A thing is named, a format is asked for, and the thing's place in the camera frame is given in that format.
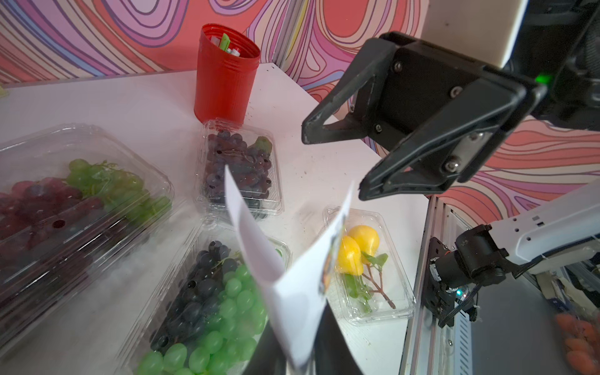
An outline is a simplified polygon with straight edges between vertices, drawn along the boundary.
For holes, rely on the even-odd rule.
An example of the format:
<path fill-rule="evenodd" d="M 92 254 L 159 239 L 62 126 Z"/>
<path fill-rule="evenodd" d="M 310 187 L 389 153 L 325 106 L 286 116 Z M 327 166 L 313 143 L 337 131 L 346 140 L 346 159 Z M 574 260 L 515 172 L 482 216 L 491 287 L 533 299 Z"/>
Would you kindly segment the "red plastic cup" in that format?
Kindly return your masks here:
<path fill-rule="evenodd" d="M 244 122 L 260 55 L 259 47 L 239 31 L 216 23 L 202 27 L 194 101 L 200 122 Z"/>

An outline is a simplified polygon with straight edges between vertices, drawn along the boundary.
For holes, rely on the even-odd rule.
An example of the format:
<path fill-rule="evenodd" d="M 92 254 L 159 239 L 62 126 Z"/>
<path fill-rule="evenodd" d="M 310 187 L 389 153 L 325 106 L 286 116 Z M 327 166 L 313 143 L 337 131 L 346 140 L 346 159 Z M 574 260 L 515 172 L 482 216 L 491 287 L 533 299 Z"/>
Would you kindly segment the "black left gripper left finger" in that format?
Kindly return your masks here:
<path fill-rule="evenodd" d="M 243 375 L 286 375 L 287 359 L 279 341 L 267 323 L 256 350 L 243 370 Z"/>

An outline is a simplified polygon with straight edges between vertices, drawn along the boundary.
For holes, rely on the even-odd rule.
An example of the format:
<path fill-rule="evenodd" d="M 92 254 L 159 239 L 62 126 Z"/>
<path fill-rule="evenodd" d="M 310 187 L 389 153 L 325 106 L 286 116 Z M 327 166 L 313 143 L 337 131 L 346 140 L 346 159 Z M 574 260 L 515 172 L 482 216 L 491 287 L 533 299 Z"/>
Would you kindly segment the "clamshell green and dark grapes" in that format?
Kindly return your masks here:
<path fill-rule="evenodd" d="M 205 220 L 153 292 L 117 374 L 241 374 L 267 325 L 234 229 Z"/>

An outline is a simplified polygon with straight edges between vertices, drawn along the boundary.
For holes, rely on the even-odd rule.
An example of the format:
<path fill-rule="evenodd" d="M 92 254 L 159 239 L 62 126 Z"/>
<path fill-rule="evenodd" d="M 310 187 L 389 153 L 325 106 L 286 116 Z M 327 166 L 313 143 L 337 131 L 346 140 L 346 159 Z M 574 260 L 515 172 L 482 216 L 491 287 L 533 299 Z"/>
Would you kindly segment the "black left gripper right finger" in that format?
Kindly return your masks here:
<path fill-rule="evenodd" d="M 329 304 L 326 304 L 314 343 L 316 374 L 362 374 L 348 348 Z"/>

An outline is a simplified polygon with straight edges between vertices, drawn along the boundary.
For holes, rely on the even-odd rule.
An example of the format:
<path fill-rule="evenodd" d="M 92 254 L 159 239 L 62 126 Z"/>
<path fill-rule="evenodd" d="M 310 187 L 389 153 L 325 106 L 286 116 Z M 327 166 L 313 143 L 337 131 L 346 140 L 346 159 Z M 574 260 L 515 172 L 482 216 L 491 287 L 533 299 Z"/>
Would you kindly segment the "small clamshell dark grapes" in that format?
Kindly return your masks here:
<path fill-rule="evenodd" d="M 283 213 L 275 140 L 269 131 L 221 119 L 203 126 L 195 182 L 198 207 L 212 213 L 227 211 L 226 168 L 256 219 Z"/>

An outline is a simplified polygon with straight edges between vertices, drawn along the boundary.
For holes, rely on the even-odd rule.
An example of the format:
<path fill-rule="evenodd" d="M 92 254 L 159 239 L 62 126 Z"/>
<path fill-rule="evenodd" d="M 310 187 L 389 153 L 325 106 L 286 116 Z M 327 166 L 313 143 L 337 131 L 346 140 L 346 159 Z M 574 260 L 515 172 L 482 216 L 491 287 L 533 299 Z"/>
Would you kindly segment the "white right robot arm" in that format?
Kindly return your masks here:
<path fill-rule="evenodd" d="M 306 145 L 371 137 L 388 154 L 363 201 L 436 195 L 469 181 L 527 116 L 599 129 L 597 1 L 431 1 L 421 36 L 369 39 L 302 123 Z M 440 327 L 470 311 L 449 293 L 518 278 L 599 233 L 599 185 L 461 234 L 428 259 L 425 303 Z"/>

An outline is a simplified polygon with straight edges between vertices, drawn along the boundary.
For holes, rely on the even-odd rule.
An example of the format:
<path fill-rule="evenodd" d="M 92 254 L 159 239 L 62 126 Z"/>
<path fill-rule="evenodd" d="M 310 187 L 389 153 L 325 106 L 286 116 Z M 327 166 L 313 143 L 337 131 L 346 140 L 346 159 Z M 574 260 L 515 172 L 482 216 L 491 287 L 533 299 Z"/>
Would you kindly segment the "clamshell with yellow fruit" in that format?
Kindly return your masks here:
<path fill-rule="evenodd" d="M 413 289 L 380 214 L 350 209 L 334 270 L 334 311 L 348 322 L 358 326 L 413 315 Z"/>

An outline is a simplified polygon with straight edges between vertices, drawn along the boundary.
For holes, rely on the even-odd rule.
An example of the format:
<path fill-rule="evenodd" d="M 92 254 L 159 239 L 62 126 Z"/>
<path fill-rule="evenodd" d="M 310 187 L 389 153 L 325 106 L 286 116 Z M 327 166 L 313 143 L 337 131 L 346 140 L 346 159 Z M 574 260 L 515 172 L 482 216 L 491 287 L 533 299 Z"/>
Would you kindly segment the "white sticker sheet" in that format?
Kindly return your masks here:
<path fill-rule="evenodd" d="M 292 366 L 304 367 L 309 362 L 326 307 L 326 292 L 337 262 L 354 185 L 350 184 L 334 220 L 287 270 L 250 213 L 228 167 L 224 187 L 226 208 L 243 259 L 266 303 L 275 336 Z"/>

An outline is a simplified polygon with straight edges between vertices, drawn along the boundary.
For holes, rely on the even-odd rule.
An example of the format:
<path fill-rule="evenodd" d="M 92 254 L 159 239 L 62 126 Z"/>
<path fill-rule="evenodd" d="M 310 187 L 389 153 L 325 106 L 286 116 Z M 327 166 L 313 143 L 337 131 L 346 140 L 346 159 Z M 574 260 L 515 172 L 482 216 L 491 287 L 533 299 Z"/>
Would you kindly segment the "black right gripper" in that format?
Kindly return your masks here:
<path fill-rule="evenodd" d="M 302 122 L 302 143 L 370 137 L 388 150 L 359 199 L 438 194 L 470 179 L 543 99 L 532 78 L 393 32 L 367 40 Z M 355 98 L 355 109 L 326 121 Z"/>

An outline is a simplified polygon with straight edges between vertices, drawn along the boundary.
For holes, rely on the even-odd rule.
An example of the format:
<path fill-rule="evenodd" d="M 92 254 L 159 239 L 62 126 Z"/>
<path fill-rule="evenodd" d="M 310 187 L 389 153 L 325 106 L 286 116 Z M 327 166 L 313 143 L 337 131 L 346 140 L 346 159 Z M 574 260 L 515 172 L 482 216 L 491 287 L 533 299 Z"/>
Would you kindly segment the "large clamshell red green grapes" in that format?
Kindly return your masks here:
<path fill-rule="evenodd" d="M 165 173 L 104 129 L 1 146 L 1 353 L 99 278 L 173 208 Z"/>

